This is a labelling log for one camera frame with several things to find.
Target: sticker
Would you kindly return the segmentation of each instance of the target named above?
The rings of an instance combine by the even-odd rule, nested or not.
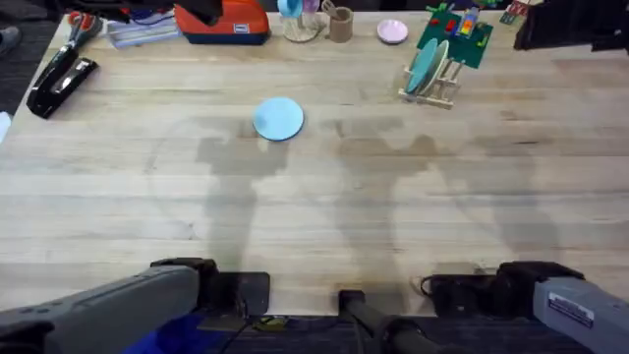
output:
[[[249,33],[249,24],[234,24],[234,33]]]
[[[587,328],[594,325],[594,312],[555,293],[548,293],[548,306]]]

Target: pink plate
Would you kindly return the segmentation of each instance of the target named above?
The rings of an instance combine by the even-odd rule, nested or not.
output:
[[[409,29],[397,20],[383,20],[377,24],[377,36],[388,44],[403,42],[409,35]]]

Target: light blue plate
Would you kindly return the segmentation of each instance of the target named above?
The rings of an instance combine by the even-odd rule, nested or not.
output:
[[[277,0],[277,9],[283,17],[298,18],[304,11],[304,0]]]
[[[413,60],[413,65],[409,69],[411,72],[409,83],[406,85],[406,93],[412,93],[426,78],[426,72],[429,70],[430,63],[436,53],[436,38],[429,40],[422,48],[422,51]]]
[[[304,111],[294,100],[273,97],[256,109],[254,128],[263,138],[281,142],[293,138],[304,126]]]

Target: pen holder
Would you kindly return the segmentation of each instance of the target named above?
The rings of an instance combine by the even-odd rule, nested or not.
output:
[[[338,20],[330,17],[330,40],[344,43],[352,37],[352,25],[354,24],[354,12],[346,7],[337,7]]]

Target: gray robot arm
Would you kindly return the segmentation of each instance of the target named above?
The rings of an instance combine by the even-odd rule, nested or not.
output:
[[[0,353],[120,353],[195,309],[215,272],[213,261],[165,261],[95,289],[2,312]]]

